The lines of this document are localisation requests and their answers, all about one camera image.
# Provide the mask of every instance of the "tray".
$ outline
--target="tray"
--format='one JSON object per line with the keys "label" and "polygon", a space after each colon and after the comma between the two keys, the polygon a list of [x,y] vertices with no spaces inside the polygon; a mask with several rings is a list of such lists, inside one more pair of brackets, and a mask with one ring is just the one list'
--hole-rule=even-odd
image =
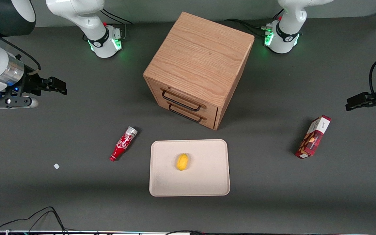
{"label": "tray", "polygon": [[[181,153],[189,156],[184,171],[176,168]],[[152,196],[224,196],[230,191],[227,143],[224,140],[165,140],[152,144],[149,191]]]}

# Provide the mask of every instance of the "lemon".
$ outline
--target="lemon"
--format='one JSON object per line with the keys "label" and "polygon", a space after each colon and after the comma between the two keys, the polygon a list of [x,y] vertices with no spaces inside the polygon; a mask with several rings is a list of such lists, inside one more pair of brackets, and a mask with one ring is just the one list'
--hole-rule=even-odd
{"label": "lemon", "polygon": [[186,153],[182,153],[178,156],[178,161],[176,162],[176,168],[180,171],[183,171],[187,168],[188,165],[188,155]]}

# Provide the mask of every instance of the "wooden box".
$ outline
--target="wooden box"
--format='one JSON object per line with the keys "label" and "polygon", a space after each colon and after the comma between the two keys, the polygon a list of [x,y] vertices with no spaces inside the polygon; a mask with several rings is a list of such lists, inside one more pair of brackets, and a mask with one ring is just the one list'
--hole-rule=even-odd
{"label": "wooden box", "polygon": [[216,130],[254,39],[182,12],[143,77],[161,107]]}

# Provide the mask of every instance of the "black metal handle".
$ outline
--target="black metal handle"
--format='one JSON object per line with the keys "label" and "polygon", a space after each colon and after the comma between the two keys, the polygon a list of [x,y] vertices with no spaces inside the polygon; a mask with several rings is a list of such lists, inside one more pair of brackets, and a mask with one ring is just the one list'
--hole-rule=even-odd
{"label": "black metal handle", "polygon": [[190,118],[190,117],[187,117],[187,116],[183,115],[182,113],[178,113],[178,112],[176,112],[175,110],[172,110],[170,107],[172,107],[172,104],[169,104],[169,108],[168,108],[169,111],[171,111],[172,113],[176,113],[176,114],[178,114],[179,116],[183,116],[184,118],[189,119],[189,120],[191,120],[191,121],[193,121],[193,122],[198,123],[198,122],[201,122],[201,120],[203,120],[202,117],[200,117],[200,119],[198,119],[198,120],[192,119],[192,118]]}
{"label": "black metal handle", "polygon": [[162,97],[163,97],[165,100],[171,101],[172,103],[176,103],[177,105],[182,106],[182,107],[184,107],[184,108],[186,108],[186,109],[188,109],[188,110],[191,110],[191,111],[197,112],[197,111],[200,110],[200,108],[201,108],[201,105],[198,105],[198,108],[197,108],[197,109],[193,109],[193,108],[191,108],[191,107],[189,107],[189,106],[186,106],[185,104],[179,103],[179,102],[176,101],[176,100],[172,100],[171,98],[166,97],[166,96],[165,96],[165,93],[166,93],[166,90],[163,90],[163,92],[162,92]]}

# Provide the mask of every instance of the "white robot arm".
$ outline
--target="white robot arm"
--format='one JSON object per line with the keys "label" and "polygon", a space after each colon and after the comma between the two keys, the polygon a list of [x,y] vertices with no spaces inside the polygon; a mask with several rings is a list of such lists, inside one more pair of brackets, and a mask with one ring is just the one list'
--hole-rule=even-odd
{"label": "white robot arm", "polygon": [[[36,15],[30,0],[0,0],[1,40],[9,43],[3,37],[27,35],[35,24]],[[55,77],[42,79],[37,74],[39,70],[33,70],[19,59],[20,56],[0,48],[0,109],[37,106],[35,98],[22,96],[24,92],[39,96],[43,90],[66,95],[66,83]]]}
{"label": "white robot arm", "polygon": [[121,49],[120,29],[104,25],[95,14],[103,9],[104,0],[46,0],[46,5],[53,14],[75,23],[98,57],[109,58]]}
{"label": "white robot arm", "polygon": [[305,7],[331,3],[333,0],[278,0],[284,9],[282,19],[267,24],[272,27],[265,45],[276,53],[287,53],[297,44],[299,31],[307,19]]}

